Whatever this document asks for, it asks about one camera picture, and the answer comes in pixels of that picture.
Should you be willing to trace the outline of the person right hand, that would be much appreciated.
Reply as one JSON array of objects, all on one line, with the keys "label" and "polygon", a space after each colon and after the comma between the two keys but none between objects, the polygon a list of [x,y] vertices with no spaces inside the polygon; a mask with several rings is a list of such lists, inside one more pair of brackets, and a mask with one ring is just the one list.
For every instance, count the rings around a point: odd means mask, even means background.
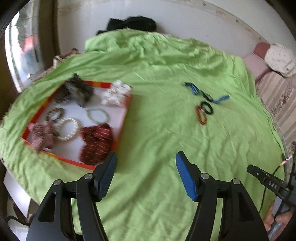
[{"label": "person right hand", "polygon": [[282,223],[280,228],[277,230],[277,233],[281,233],[289,223],[293,213],[291,211],[287,211],[285,213],[278,215],[277,217],[274,217],[272,214],[273,207],[274,207],[274,203],[272,202],[265,216],[263,224],[265,226],[266,231],[268,232],[271,229],[271,225],[273,224],[274,221],[276,221],[277,223]]}]

